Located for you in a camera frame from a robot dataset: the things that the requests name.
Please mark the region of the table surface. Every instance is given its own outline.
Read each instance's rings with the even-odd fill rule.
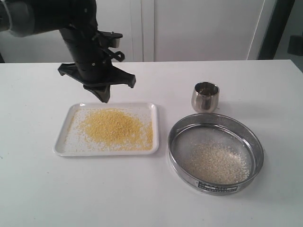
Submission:
[[[160,148],[150,156],[56,156],[69,107],[97,102],[59,64],[0,64],[0,226],[303,226],[303,74],[291,61],[117,63],[134,89],[111,103],[153,102]],[[220,87],[216,113],[247,125],[265,149],[260,174],[230,196],[199,193],[168,160],[167,137],[193,114],[194,85]]]

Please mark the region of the rectangular white tray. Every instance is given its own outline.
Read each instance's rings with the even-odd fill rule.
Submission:
[[[78,110],[84,109],[123,109],[123,111],[136,114],[137,116],[144,115],[151,118],[152,124],[152,149],[151,150],[98,150],[87,142],[79,139],[79,135],[73,132],[73,118]],[[157,151],[159,148],[159,129],[157,107],[153,103],[120,103],[120,104],[75,104],[73,105],[66,116],[57,142],[53,148],[55,154],[59,156],[109,156],[109,155],[148,155]]]

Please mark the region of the yellow millet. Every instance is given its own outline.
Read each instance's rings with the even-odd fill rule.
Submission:
[[[119,109],[92,110],[79,126],[87,142],[102,143],[110,150],[150,150],[152,123]]]

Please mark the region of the stainless steel cup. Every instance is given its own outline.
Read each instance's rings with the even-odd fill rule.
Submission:
[[[219,103],[219,87],[210,82],[196,84],[191,105],[198,113],[212,113]]]

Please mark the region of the robotic arm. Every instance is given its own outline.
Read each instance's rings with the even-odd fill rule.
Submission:
[[[59,30],[75,63],[62,64],[58,71],[83,84],[100,101],[107,103],[110,86],[133,88],[135,76],[112,65],[123,61],[117,48],[122,34],[98,31],[96,0],[0,0],[0,32],[27,35]]]

